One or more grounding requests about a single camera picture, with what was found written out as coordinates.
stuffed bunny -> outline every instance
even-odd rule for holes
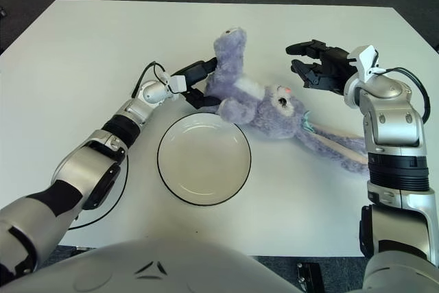
[[[241,28],[229,29],[215,41],[217,67],[207,78],[204,94],[220,99],[221,104],[204,111],[217,113],[230,123],[248,124],[270,138],[296,137],[348,171],[367,173],[364,139],[343,137],[310,124],[309,112],[289,88],[263,87],[243,75],[245,46],[246,32]]]

bunny head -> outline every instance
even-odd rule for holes
[[[302,129],[305,111],[303,103],[293,96],[291,89],[279,85],[267,86],[265,97],[258,104],[250,125],[268,137],[294,137]]]

bunny ear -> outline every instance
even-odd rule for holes
[[[363,137],[359,137],[357,135],[349,134],[342,131],[337,131],[332,128],[314,124],[314,123],[308,123],[309,127],[312,128],[312,132],[322,136],[326,137],[329,140],[332,140],[340,145],[343,145],[344,147],[351,149],[355,152],[359,152],[361,154],[366,154],[366,143],[364,141]]]
[[[327,146],[328,148],[331,148],[332,150],[334,150],[335,152],[339,153],[340,155],[346,157],[347,159],[350,159],[352,161],[355,161],[357,163],[361,163],[364,165],[367,165],[368,163],[368,159],[365,156],[362,156],[358,153],[356,153],[355,151],[346,148],[345,146],[334,142],[326,137],[323,137],[321,135],[318,135],[316,133],[310,133],[313,135],[313,137],[317,140],[319,140],[319,142],[321,142],[323,145]]]
[[[301,130],[296,136],[309,149],[338,161],[348,171],[362,174],[368,172],[368,159],[365,156],[314,132]]]

white table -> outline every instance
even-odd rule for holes
[[[0,57],[0,207],[45,189],[60,160],[129,97],[147,63],[156,60],[174,72],[207,60],[214,56],[214,39],[237,25],[248,33],[250,77],[290,86],[312,120],[345,131],[362,133],[360,111],[335,94],[303,89],[289,70],[286,46],[312,38],[348,51],[373,44],[382,67],[413,70],[431,96],[425,131],[431,186],[439,187],[439,56],[392,8],[57,0]],[[422,112],[415,89],[414,105]],[[68,232],[61,243],[104,246],[174,235],[249,255],[361,255],[365,179],[295,140],[265,139],[244,126],[252,169],[234,198],[196,207],[169,193],[156,168],[158,143],[177,118],[193,112],[183,98],[158,108],[130,150],[128,187],[117,208],[93,226]],[[106,203],[83,212],[75,224],[111,206],[124,171]]]

bunny eye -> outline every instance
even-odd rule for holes
[[[284,97],[281,97],[281,98],[278,100],[278,102],[279,102],[279,104],[280,104],[283,108],[286,108],[286,106],[287,106],[287,100],[286,100]]]

